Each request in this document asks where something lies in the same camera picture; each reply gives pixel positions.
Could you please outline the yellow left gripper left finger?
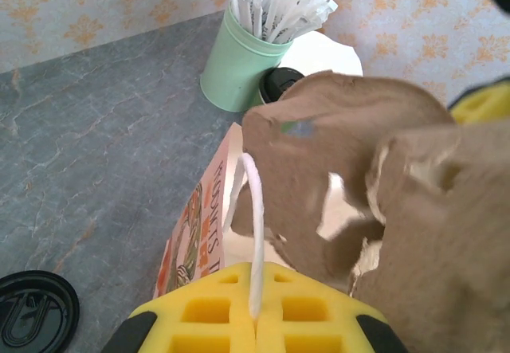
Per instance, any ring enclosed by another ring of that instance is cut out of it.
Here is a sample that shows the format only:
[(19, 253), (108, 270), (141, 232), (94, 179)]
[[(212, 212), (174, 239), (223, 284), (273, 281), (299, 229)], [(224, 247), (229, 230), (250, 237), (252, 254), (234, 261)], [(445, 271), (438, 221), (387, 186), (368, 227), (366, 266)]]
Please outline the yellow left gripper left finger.
[(250, 269), (237, 263), (140, 305), (102, 351), (255, 352)]

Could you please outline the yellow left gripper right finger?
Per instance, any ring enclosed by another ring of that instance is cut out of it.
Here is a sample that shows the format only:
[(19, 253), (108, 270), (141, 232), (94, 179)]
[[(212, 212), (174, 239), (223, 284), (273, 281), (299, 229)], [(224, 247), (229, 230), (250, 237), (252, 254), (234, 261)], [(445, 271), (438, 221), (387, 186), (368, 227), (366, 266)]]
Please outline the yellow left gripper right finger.
[(266, 263), (258, 352), (407, 352), (383, 314), (345, 293)]

